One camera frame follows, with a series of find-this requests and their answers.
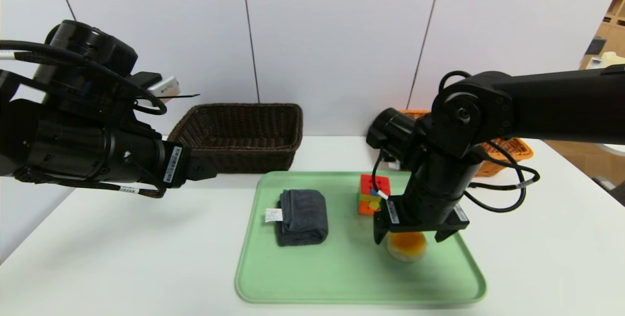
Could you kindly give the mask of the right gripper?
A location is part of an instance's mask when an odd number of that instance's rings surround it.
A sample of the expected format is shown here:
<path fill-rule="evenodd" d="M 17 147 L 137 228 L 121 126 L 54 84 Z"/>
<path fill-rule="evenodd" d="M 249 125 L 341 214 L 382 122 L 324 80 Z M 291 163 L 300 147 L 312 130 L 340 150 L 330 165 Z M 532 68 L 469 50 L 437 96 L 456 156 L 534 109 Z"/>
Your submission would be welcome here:
<path fill-rule="evenodd" d="M 435 232 L 444 242 L 470 221 L 459 202 L 470 182 L 470 166 L 426 163 L 411 175 L 403 194 L 389 196 L 373 217 L 375 244 L 387 233 Z"/>

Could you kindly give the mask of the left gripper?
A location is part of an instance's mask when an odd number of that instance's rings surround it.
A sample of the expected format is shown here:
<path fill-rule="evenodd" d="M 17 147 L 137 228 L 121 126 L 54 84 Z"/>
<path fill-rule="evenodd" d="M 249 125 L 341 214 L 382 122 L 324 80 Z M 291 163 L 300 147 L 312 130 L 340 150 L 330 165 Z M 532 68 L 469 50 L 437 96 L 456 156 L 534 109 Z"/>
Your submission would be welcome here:
<path fill-rule="evenodd" d="M 186 180 L 199 182 L 216 176 L 209 158 L 189 155 L 183 145 L 163 140 L 154 130 L 111 130 L 112 182 L 154 183 L 169 189 Z"/>

